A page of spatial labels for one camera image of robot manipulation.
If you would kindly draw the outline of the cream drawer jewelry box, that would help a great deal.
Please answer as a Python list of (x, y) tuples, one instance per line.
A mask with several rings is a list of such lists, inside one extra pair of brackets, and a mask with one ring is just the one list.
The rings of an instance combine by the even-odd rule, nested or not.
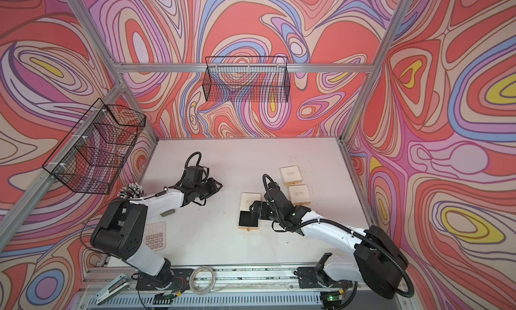
[(298, 166), (282, 167), (279, 170), (286, 186), (299, 185), (302, 183), (302, 175)]

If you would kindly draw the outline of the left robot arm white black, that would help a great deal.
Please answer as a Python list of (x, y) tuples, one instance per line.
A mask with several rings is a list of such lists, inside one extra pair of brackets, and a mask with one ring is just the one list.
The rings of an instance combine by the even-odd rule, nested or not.
[(91, 246), (131, 265), (157, 289), (168, 288), (173, 281), (171, 263), (146, 245), (146, 223), (191, 203), (202, 207), (219, 192), (223, 185), (210, 177), (210, 169), (200, 164), (201, 159), (201, 152), (191, 154), (176, 184), (157, 194), (109, 203), (91, 235)]

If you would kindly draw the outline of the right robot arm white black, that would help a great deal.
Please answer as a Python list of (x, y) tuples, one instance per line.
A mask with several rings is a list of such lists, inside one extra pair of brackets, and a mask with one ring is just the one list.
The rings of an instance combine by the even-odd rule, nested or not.
[(376, 225), (368, 229), (342, 225), (304, 205), (294, 205), (268, 174), (262, 176), (262, 182), (265, 199), (252, 203), (252, 217), (271, 221), (277, 233), (321, 240), (353, 257), (352, 261), (342, 261), (330, 252), (325, 253), (312, 268), (314, 284), (329, 288), (341, 281), (364, 283), (385, 299), (415, 295), (407, 272), (409, 262), (383, 229)]

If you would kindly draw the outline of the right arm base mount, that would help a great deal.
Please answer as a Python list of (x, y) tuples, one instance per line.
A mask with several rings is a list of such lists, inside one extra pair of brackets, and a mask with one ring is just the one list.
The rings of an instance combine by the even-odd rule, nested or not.
[(354, 287), (352, 281), (333, 280), (325, 272), (325, 264), (331, 256), (332, 253), (325, 253), (315, 266), (301, 266), (293, 272), (301, 289), (337, 289), (339, 294), (343, 294)]

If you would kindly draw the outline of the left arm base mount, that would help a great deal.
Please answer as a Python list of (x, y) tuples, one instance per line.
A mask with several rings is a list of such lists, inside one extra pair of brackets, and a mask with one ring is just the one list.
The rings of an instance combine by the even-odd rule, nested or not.
[(131, 279), (137, 282), (138, 292), (156, 292), (152, 297), (153, 304), (165, 304), (189, 290), (189, 278), (193, 271), (193, 268), (170, 268), (169, 272), (158, 276), (137, 272), (131, 276)]

